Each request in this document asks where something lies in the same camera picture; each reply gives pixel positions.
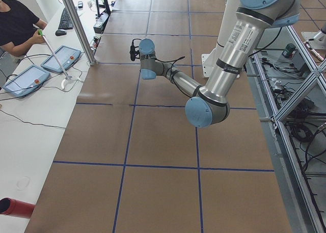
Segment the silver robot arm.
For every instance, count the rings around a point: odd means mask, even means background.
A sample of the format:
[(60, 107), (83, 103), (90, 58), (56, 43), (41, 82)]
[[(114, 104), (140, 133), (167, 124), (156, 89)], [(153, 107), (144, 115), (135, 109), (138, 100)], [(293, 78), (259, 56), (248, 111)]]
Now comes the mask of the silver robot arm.
[(142, 79), (164, 76), (190, 99), (185, 105), (188, 121), (195, 127), (208, 127), (224, 121), (230, 112), (227, 94), (248, 57), (268, 28), (292, 25), (299, 18), (301, 0), (227, 0), (219, 38), (224, 41), (211, 53), (215, 60), (205, 85), (184, 74), (174, 61), (163, 62), (155, 55), (152, 40), (142, 39), (138, 50)]

